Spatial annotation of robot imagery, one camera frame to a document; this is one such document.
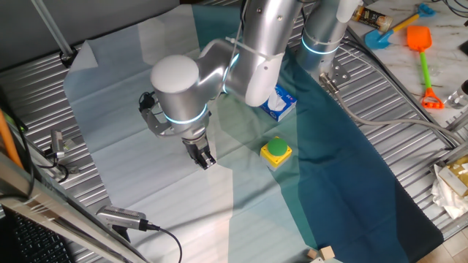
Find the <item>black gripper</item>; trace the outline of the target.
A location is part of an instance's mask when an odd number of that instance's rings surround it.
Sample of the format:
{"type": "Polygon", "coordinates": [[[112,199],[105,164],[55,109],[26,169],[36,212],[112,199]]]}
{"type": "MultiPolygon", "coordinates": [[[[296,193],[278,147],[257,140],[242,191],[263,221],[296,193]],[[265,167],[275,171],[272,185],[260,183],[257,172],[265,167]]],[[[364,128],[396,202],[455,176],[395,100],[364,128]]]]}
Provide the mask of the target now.
{"type": "Polygon", "coordinates": [[[215,158],[210,153],[206,133],[194,139],[183,138],[182,143],[186,146],[189,156],[202,169],[208,169],[216,163],[215,158]]]}

